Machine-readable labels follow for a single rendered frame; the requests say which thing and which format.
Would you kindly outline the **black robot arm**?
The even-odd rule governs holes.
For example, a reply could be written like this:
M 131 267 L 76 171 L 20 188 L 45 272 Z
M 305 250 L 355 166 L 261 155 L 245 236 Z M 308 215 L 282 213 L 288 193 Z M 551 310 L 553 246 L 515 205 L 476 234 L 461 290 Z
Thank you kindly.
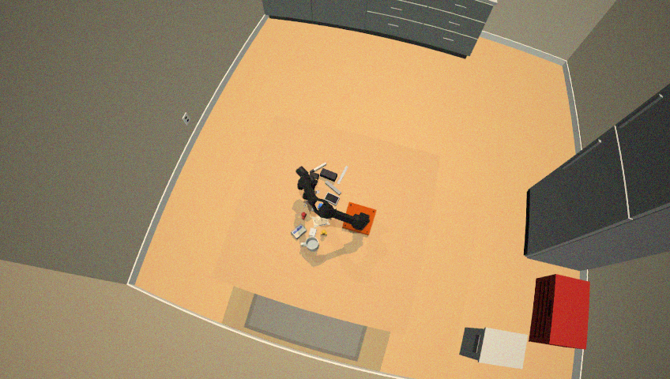
M 311 186 L 317 181 L 314 179 L 313 175 L 308 174 L 309 172 L 304 167 L 300 166 L 295 172 L 300 177 L 297 183 L 298 190 L 304 190 L 308 199 L 308 204 L 312 206 L 314 212 L 318 216 L 324 219 L 334 218 L 349 223 L 358 231 L 362 231 L 370 223 L 370 216 L 365 213 L 361 212 L 359 215 L 355 214 L 354 216 L 350 216 L 349 214 L 337 211 L 326 200 L 316 197 Z M 317 201 L 324 203 L 319 210 L 317 210 L 315 206 Z

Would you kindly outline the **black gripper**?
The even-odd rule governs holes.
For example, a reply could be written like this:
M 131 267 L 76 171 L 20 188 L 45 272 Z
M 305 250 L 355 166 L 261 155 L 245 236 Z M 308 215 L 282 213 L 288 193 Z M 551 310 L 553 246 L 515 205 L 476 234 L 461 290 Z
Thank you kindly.
M 318 183 L 319 174 L 314 173 L 314 172 L 311 172 L 310 174 L 314 176 L 314 179 L 317 179 L 317 180 L 316 180 L 317 182 L 316 182 L 313 186 L 311 186 L 312 189 L 314 190 L 315 186 L 316 186 L 317 183 Z M 305 192 L 303 193 L 303 199 L 304 199 L 304 200 L 307 200 L 307 196 L 306 196 Z

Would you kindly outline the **white mug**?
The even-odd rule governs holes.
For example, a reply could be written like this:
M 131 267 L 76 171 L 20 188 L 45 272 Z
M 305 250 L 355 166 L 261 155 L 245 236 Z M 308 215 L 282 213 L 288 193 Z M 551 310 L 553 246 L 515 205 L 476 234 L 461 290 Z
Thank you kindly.
M 311 251 L 314 252 L 318 249 L 319 244 L 317 238 L 314 236 L 310 236 L 306 239 L 306 242 L 301 242 L 301 246 L 307 246 L 307 248 Z

